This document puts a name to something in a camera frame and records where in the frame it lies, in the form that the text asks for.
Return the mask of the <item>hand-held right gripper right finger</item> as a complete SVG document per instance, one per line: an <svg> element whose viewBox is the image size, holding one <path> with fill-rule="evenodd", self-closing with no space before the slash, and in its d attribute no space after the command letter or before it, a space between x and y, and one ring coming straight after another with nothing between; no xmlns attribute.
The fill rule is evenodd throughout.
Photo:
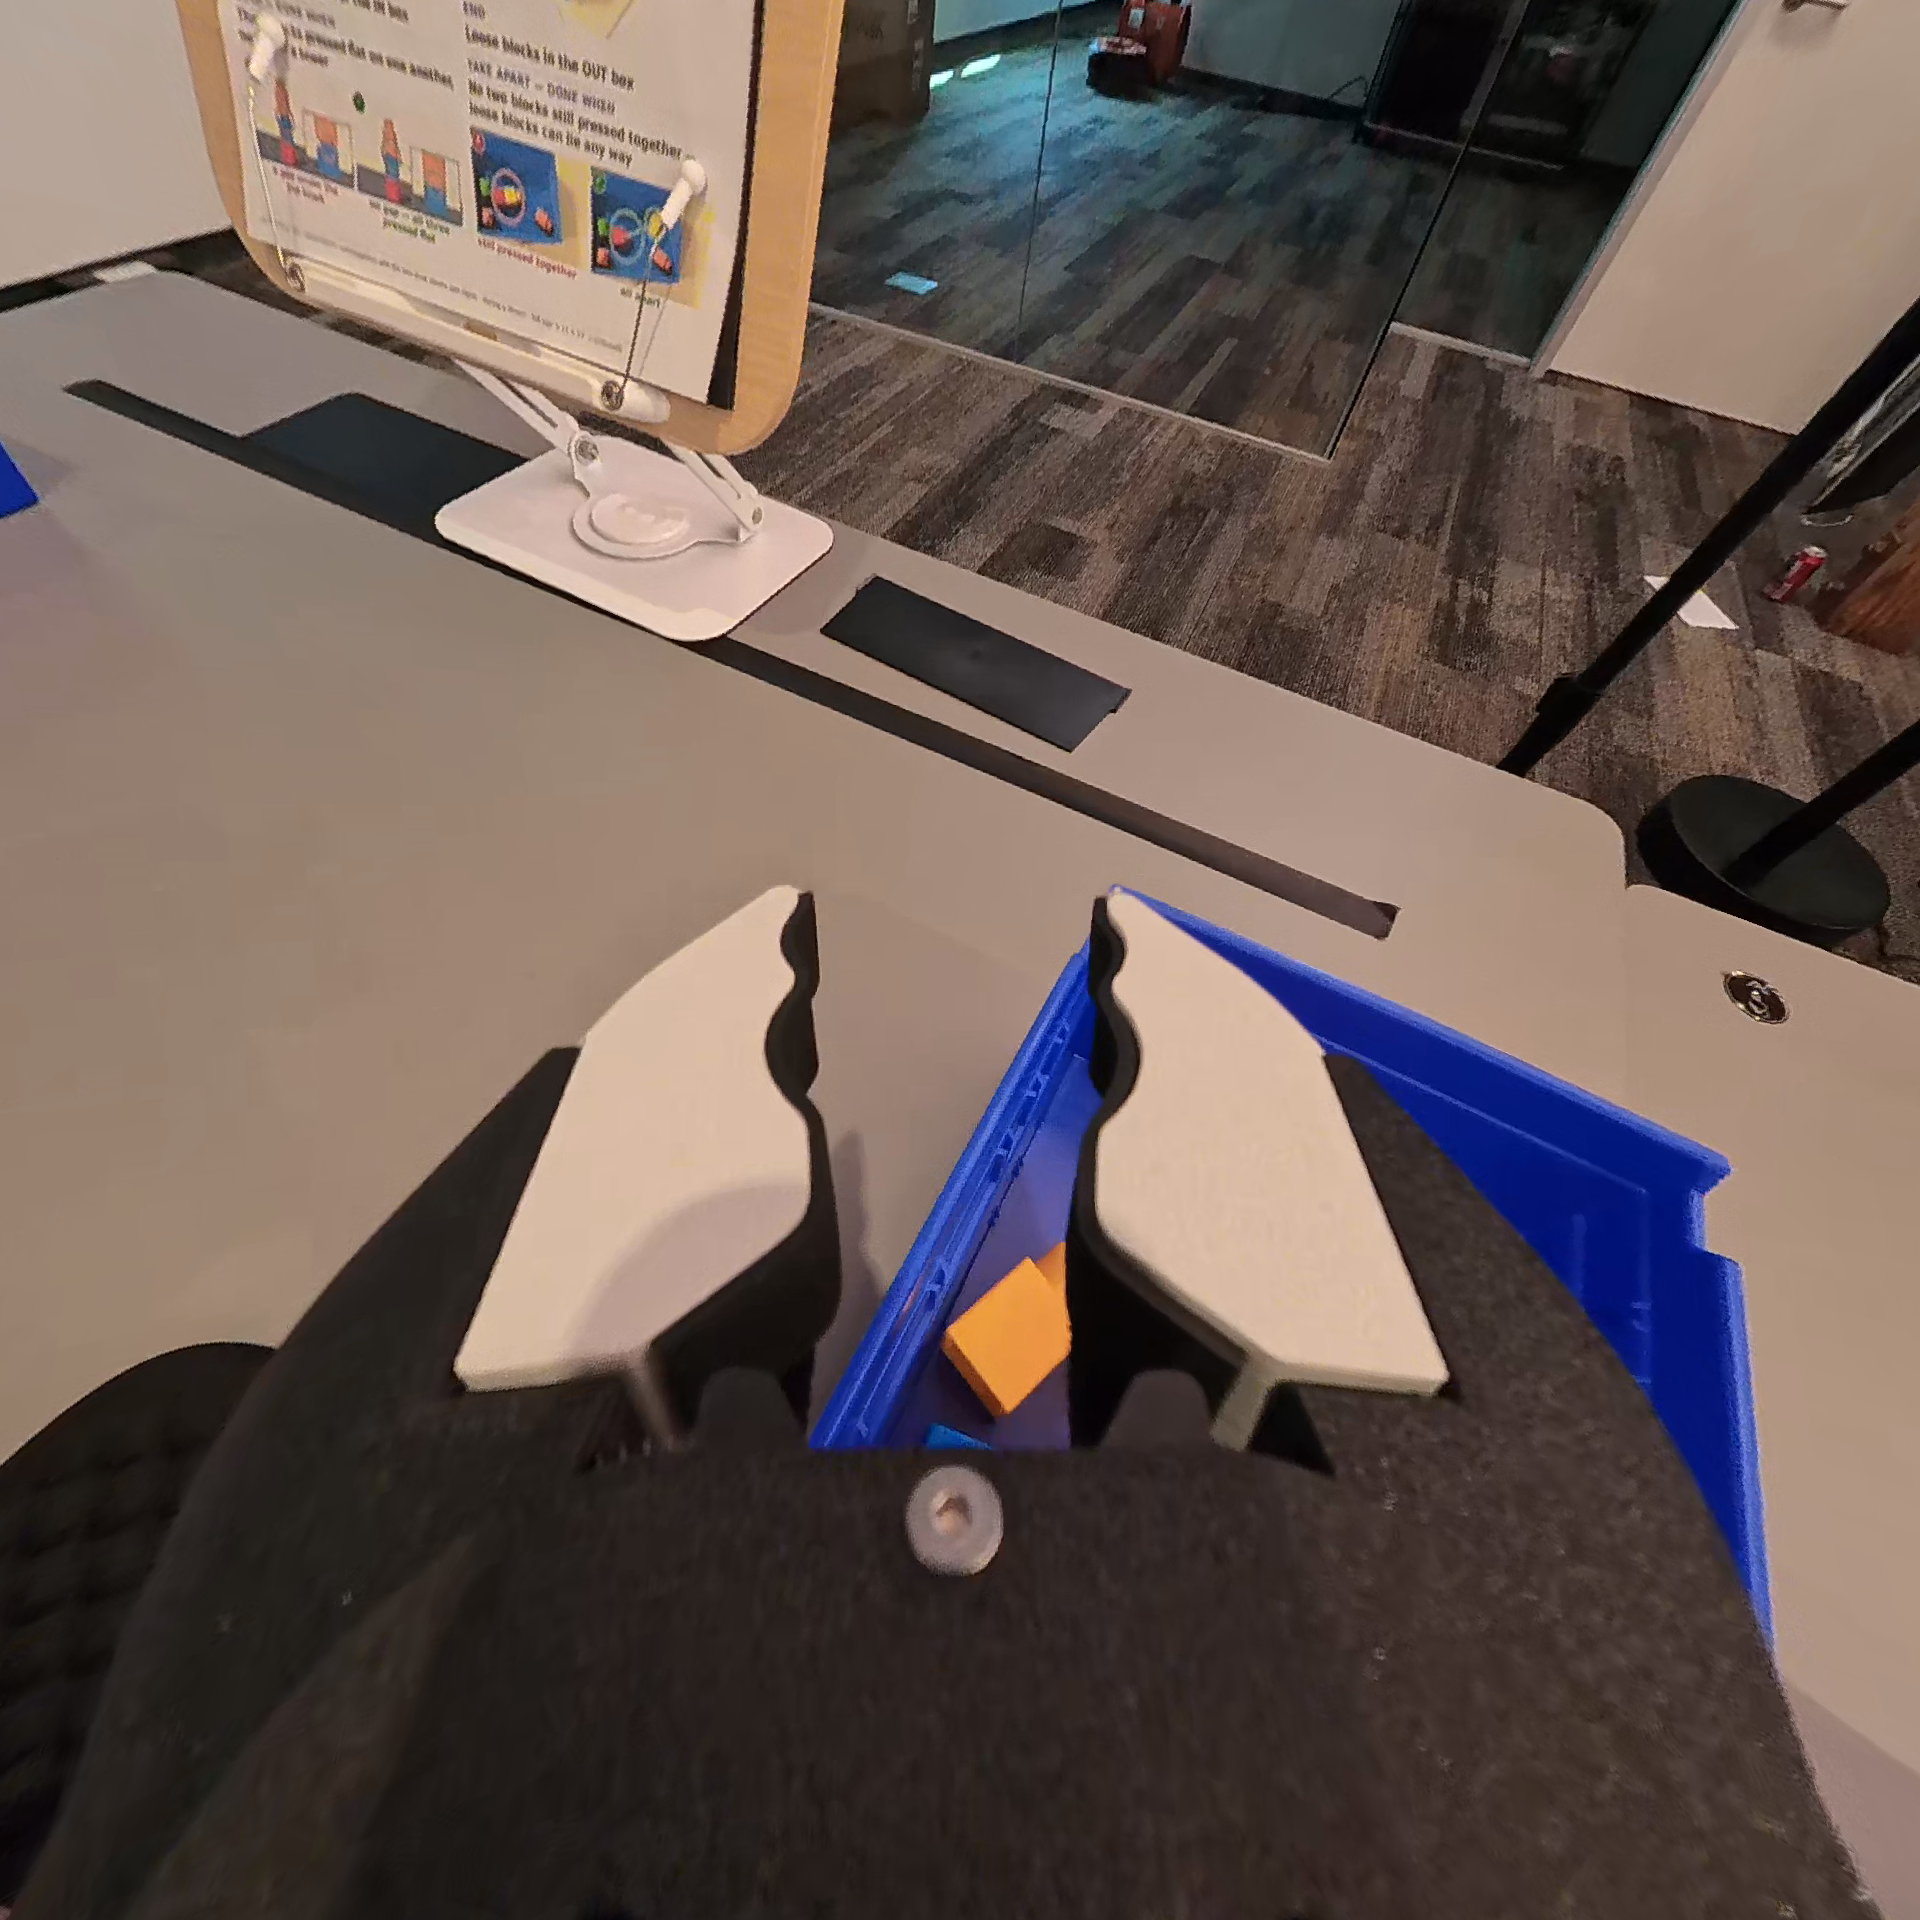
<svg viewBox="0 0 1920 1920"><path fill-rule="evenodd" d="M1156 902L1090 928L1096 1109L1070 1176L1070 1445L1149 1374L1232 1452L1320 1452L1308 1392L1441 1403L1454 1374L1327 1047Z"/></svg>

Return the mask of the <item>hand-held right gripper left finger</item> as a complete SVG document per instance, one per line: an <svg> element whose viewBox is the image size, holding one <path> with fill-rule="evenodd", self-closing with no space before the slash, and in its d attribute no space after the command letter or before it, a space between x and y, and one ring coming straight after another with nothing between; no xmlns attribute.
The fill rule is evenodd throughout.
<svg viewBox="0 0 1920 1920"><path fill-rule="evenodd" d="M805 1420L843 1305L818 988L818 902L778 885L613 999L477 1293L462 1388L613 1374L674 1449L707 1381L753 1371Z"/></svg>

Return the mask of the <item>yellow mega block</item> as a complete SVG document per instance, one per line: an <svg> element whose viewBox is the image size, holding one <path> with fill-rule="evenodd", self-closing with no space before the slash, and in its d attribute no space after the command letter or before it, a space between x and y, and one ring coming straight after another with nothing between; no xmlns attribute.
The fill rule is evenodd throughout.
<svg viewBox="0 0 1920 1920"><path fill-rule="evenodd" d="M940 1354L990 1418L1014 1413L1070 1354L1069 1243L1011 1267L940 1335Z"/></svg>

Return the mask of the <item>black round-base floor stand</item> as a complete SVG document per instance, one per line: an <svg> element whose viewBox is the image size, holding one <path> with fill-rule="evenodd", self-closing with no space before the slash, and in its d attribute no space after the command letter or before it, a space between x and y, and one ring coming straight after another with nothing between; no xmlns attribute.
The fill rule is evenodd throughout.
<svg viewBox="0 0 1920 1920"><path fill-rule="evenodd" d="M1880 928L1892 905L1885 865L1844 821L1909 772L1916 725L1811 803L1768 780L1702 773L1646 806L1635 846L1669 893L1831 952Z"/></svg>

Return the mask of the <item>black flat plate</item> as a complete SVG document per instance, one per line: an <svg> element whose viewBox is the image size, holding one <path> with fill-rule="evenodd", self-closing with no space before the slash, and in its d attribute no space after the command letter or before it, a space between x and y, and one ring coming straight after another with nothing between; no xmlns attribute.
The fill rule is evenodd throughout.
<svg viewBox="0 0 1920 1920"><path fill-rule="evenodd" d="M819 626L827 640L997 719L1080 751L1131 688L919 590L869 578Z"/></svg>

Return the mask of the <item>black slanted pole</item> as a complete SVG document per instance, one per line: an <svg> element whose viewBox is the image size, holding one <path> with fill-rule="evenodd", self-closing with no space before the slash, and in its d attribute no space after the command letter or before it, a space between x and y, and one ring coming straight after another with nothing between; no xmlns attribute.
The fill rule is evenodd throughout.
<svg viewBox="0 0 1920 1920"><path fill-rule="evenodd" d="M1617 680L1677 622L1683 605L1707 586L1747 536L1794 495L1794 487L1841 442L1841 435L1896 385L1916 362L1916 299L1896 318L1880 342L1849 377L1815 410L1794 442L1764 474L1728 507L1692 550L1672 567L1643 609L1575 677L1559 677L1542 692L1519 740L1498 757L1501 773L1527 777L1559 741L1566 741Z"/></svg>

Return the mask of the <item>wooden board with instruction sheet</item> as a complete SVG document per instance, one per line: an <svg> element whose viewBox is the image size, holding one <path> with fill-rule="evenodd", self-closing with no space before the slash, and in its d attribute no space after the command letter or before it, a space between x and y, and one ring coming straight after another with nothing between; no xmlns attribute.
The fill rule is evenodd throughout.
<svg viewBox="0 0 1920 1920"><path fill-rule="evenodd" d="M694 453L784 417L844 2L178 2L286 296Z"/></svg>

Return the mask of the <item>grey desk rail strip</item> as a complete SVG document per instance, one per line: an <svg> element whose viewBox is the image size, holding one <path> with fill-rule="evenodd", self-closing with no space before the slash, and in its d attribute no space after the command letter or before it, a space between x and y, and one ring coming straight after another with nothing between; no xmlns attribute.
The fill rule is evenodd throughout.
<svg viewBox="0 0 1920 1920"><path fill-rule="evenodd" d="M1147 803L1125 798L1110 788L1090 785L1062 766L1022 757L1009 747L997 747L975 732L945 725L911 708L879 701L869 688L839 682L790 658L765 653L734 636L700 642L714 665L724 665L759 686L778 686L811 708L836 710L847 722L858 722L873 732L902 740L923 752L945 757L952 763L973 766L1014 791L1070 811L1098 827L1114 827L1135 843L1147 843L1158 851L1181 854L1208 875L1232 876L1245 889L1256 889L1270 899L1299 905L1327 923L1346 928L1369 941L1387 941L1395 928L1399 908L1393 902L1375 902L1355 893L1333 879L1312 876L1299 865L1287 865L1273 854L1245 850L1232 839L1221 839L1207 827L1190 827L1170 814L1158 814Z"/></svg>

